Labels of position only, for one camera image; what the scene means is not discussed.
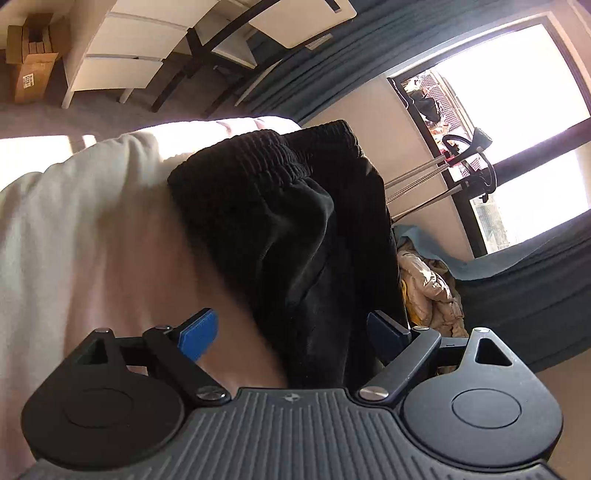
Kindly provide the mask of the blue curtain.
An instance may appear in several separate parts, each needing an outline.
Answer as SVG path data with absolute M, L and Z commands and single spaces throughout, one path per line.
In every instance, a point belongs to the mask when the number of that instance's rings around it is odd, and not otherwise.
M 308 122 L 373 78 L 458 36 L 542 8 L 543 1 L 353 1 L 356 17 L 314 51 L 276 66 L 245 100 L 254 115 Z
M 399 245 L 441 261 L 456 280 L 467 329 L 488 327 L 531 370 L 590 348 L 590 213 L 470 261 L 446 253 L 416 226 L 394 227 Z

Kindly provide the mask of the white wooden chair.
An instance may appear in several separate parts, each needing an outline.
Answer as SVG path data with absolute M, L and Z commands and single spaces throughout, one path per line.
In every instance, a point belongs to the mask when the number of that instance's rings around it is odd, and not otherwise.
M 356 9 L 349 1 L 259 1 L 246 7 L 238 17 L 216 28 L 211 39 L 202 41 L 197 27 L 187 30 L 185 39 L 190 59 L 172 77 L 151 105 L 157 112 L 181 82 L 195 75 L 205 66 L 221 66 L 238 74 L 239 79 L 226 88 L 205 112 L 211 116 L 236 89 L 266 76 L 283 59 L 304 49 L 308 44 L 329 35 L 335 28 L 356 17 Z M 276 51 L 256 66 L 249 67 L 225 58 L 215 51 L 226 40 L 236 38 L 245 28 L 262 34 L 276 43 Z

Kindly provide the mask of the left blue curtain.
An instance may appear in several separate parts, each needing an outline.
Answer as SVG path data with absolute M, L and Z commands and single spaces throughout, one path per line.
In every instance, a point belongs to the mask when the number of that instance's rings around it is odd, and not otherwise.
M 308 122 L 373 78 L 458 36 L 542 8 L 543 1 L 353 1 L 356 17 L 314 51 L 276 66 L 245 100 L 254 115 Z

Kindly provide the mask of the cardboard box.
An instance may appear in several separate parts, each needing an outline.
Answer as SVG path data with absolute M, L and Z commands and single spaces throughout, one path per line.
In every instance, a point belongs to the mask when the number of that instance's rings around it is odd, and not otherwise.
M 6 64 L 12 67 L 13 96 L 17 104 L 37 102 L 45 95 L 58 57 L 49 28 L 52 16 L 52 13 L 34 13 L 22 26 L 8 26 Z

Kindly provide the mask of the beige puffer jacket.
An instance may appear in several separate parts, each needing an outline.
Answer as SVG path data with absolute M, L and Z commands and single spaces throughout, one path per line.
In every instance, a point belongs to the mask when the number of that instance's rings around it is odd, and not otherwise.
M 422 257 L 410 240 L 403 242 L 397 257 L 410 320 L 443 337 L 467 338 L 461 296 L 448 267 L 440 260 Z

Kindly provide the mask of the white dresser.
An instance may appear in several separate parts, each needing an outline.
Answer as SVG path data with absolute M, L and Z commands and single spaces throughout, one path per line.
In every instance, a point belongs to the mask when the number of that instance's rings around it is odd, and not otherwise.
M 144 89 L 187 30 L 216 3 L 204 0 L 77 0 L 69 11 L 71 49 L 64 56 L 67 109 L 82 91 L 120 90 L 125 103 Z

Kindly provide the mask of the right blue curtain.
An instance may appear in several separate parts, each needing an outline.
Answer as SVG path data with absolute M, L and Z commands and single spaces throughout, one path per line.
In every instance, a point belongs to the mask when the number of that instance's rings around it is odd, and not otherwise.
M 470 261 L 446 253 L 416 226 L 394 227 L 399 245 L 441 261 L 456 280 L 467 329 L 488 327 L 531 370 L 590 348 L 590 213 Z

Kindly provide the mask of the black garment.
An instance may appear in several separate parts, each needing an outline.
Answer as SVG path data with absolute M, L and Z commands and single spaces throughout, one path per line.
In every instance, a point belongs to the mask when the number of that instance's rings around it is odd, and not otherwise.
M 375 365 L 370 312 L 406 312 L 384 182 L 349 124 L 238 135 L 190 156 L 167 184 L 287 384 L 362 387 Z

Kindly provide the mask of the black framed window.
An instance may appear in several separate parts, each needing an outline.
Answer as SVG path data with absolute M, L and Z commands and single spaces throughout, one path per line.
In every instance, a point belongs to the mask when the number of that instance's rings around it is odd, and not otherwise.
M 546 232 L 590 208 L 590 88 L 547 16 L 456 47 L 390 81 L 432 151 L 492 138 L 445 172 L 478 254 Z

